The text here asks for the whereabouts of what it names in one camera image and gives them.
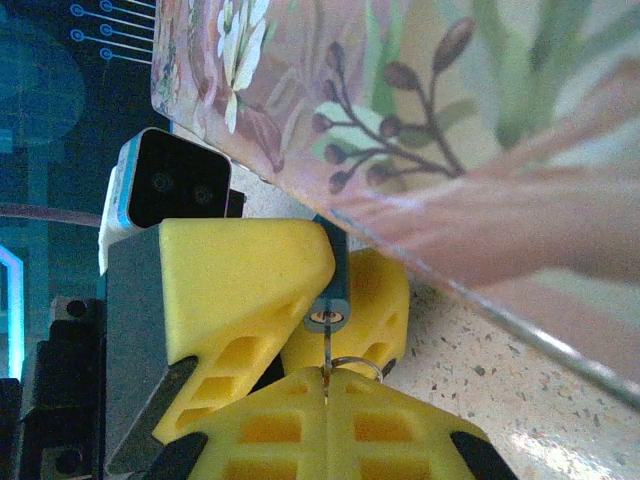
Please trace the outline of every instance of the green leaf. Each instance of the green leaf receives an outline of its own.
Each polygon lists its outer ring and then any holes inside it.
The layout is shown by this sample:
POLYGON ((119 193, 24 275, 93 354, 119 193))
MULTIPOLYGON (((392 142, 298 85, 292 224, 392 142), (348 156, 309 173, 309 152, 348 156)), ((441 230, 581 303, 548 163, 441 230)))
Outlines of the green leaf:
POLYGON ((574 71, 620 45, 638 32, 640 32, 640 5, 635 5, 604 30, 587 38, 576 55, 574 71))
POLYGON ((264 47, 266 47, 267 44, 271 42, 271 40, 273 40, 273 37, 276 34, 277 26, 278 26, 277 20, 267 23, 267 31, 265 32, 264 37, 262 37, 262 45, 260 46, 261 51, 264 50, 264 47))
POLYGON ((532 78, 529 123, 532 131, 548 128, 563 85, 578 61, 579 35, 589 13, 591 0, 560 0, 545 9, 531 61, 532 78))
POLYGON ((403 128, 398 141, 409 148, 422 148, 433 142, 433 135, 426 127, 411 125, 403 128))
POLYGON ((367 28, 367 42, 365 44, 363 69, 364 69, 364 96, 370 99, 373 105, 375 101, 375 82, 378 77, 378 64, 382 56, 382 39, 380 38, 380 24, 373 11, 371 0, 365 6, 365 26, 367 28))
MULTIPOLYGON (((440 131, 444 134, 449 128, 465 118, 476 113, 473 100, 465 99, 447 105, 436 114, 436 121, 440 131)), ((409 148, 422 148, 434 141, 430 130, 421 126, 403 128, 398 135, 398 141, 409 148)))
POLYGON ((391 12, 391 24, 387 30, 387 36, 382 46, 382 53, 378 61, 375 73, 375 85, 371 108, 382 114, 392 115, 396 113, 396 106, 393 100, 393 89, 384 80, 384 69, 387 65, 398 60, 400 55, 400 44, 402 42, 404 18, 396 1, 392 1, 389 6, 391 12))
MULTIPOLYGON (((378 133, 380 123, 382 123, 382 115, 374 112, 367 107, 353 106, 355 115, 360 121, 374 134, 378 133)), ((349 117, 344 113, 340 104, 335 102, 325 102, 316 108, 317 113, 325 115, 334 122, 348 122, 349 117)), ((334 143, 343 148, 345 152, 355 152, 366 150, 368 148, 380 147, 375 139, 364 133, 361 128, 356 126, 336 126, 329 129, 316 143, 313 144, 311 150, 319 159, 324 159, 324 149, 330 143, 334 143)), ((374 155, 371 158, 381 159, 385 155, 374 155)))
POLYGON ((487 45, 494 67, 498 68, 502 63, 509 32, 500 20, 497 0, 473 0, 471 16, 475 19, 478 32, 487 45))
POLYGON ((575 43, 590 7, 591 0, 545 0, 531 49, 533 71, 540 70, 552 55, 565 52, 575 43))
POLYGON ((504 148, 509 148, 520 141, 531 125, 532 78, 524 37, 515 32, 509 34, 502 55, 496 136, 504 148))

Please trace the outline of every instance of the white flower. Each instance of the white flower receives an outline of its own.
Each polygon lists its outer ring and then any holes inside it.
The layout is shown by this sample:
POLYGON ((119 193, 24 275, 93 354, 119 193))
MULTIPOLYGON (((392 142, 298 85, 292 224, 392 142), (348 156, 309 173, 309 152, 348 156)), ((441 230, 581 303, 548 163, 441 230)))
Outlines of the white flower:
POLYGON ((233 5, 231 5, 231 0, 224 0, 224 5, 218 13, 218 33, 220 34, 220 39, 218 40, 218 57, 222 56, 225 37, 231 30, 232 17, 233 5))
POLYGON ((245 0, 240 12, 232 17, 231 1, 225 0, 218 14, 218 56, 222 56, 225 78, 231 87, 224 121, 231 133, 236 129, 239 100, 237 92, 251 84, 260 61, 262 39, 266 30, 264 15, 268 7, 269 0, 245 0))

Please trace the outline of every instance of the metal ring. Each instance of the metal ring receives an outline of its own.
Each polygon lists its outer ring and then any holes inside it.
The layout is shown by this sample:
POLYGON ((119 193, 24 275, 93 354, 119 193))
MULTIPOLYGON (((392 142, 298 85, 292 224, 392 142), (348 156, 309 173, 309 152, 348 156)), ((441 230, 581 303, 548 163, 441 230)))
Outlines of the metal ring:
POLYGON ((338 312, 331 312, 331 311, 318 311, 318 312, 313 312, 311 315, 309 315, 309 318, 311 319, 312 322, 315 323, 320 323, 321 325, 324 325, 326 322, 325 320, 325 315, 329 316, 329 323, 339 323, 342 320, 344 320, 344 315, 342 315, 341 313, 338 312))
POLYGON ((346 365, 347 363, 364 363, 365 365, 370 366, 376 372, 376 380, 379 383, 382 383, 382 379, 384 378, 382 370, 375 363, 373 363, 371 360, 367 360, 366 358, 362 358, 362 357, 337 357, 337 358, 334 358, 331 361, 331 367, 332 368, 336 368, 336 367, 339 367, 340 365, 346 365))

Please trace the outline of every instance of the metal wire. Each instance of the metal wire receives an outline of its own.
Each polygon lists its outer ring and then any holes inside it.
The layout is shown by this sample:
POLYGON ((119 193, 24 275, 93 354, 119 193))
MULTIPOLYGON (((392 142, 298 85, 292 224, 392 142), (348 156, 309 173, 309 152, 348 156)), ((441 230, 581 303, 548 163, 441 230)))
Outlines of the metal wire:
POLYGON ((61 210, 41 205, 23 205, 19 203, 0 202, 0 217, 28 218, 48 222, 71 223, 86 227, 100 228, 100 215, 91 213, 61 210))
POLYGON ((375 363, 373 363, 371 360, 367 360, 366 358, 350 357, 350 356, 337 357, 331 361, 331 366, 333 368, 336 368, 336 367, 339 367, 340 365, 346 365, 348 363, 364 363, 365 365, 368 365, 369 367, 373 368, 373 370, 376 372, 376 380, 382 383, 382 379, 384 378, 382 369, 378 367, 375 363))
POLYGON ((328 378, 331 375, 331 312, 322 314, 324 320, 324 366, 322 367, 322 375, 328 378))

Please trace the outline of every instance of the black plastic part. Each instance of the black plastic part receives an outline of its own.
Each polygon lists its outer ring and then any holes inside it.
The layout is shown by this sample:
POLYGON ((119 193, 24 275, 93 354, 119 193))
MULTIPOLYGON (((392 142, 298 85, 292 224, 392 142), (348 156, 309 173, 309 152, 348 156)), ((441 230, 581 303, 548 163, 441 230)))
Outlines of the black plastic part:
POLYGON ((169 443, 142 480, 187 480, 207 444, 207 436, 196 432, 169 443))
POLYGON ((229 190, 229 204, 227 205, 227 218, 242 218, 244 202, 247 196, 236 190, 229 190))
POLYGON ((162 130, 144 131, 129 199, 131 222, 224 217, 231 165, 222 155, 162 130))
POLYGON ((151 431, 196 367, 167 365, 159 227, 109 247, 105 465, 146 471, 163 445, 151 431))
POLYGON ((13 469, 22 387, 15 378, 0 379, 0 478, 13 469))
POLYGON ((272 383, 277 382, 281 378, 284 378, 284 367, 282 366, 282 359, 280 358, 280 354, 278 354, 264 371, 262 376, 258 379, 256 384, 251 389, 250 393, 257 392, 261 388, 267 387, 272 383))
POLYGON ((468 432, 453 432, 451 440, 476 480, 518 480, 489 442, 468 432))
POLYGON ((397 360, 395 358, 392 358, 391 360, 389 360, 389 362, 382 369, 382 378, 386 377, 391 373, 391 370, 393 370, 393 367, 396 366, 396 362, 397 360))
POLYGON ((49 340, 24 362, 15 473, 101 479, 104 305, 58 297, 52 315, 49 340))

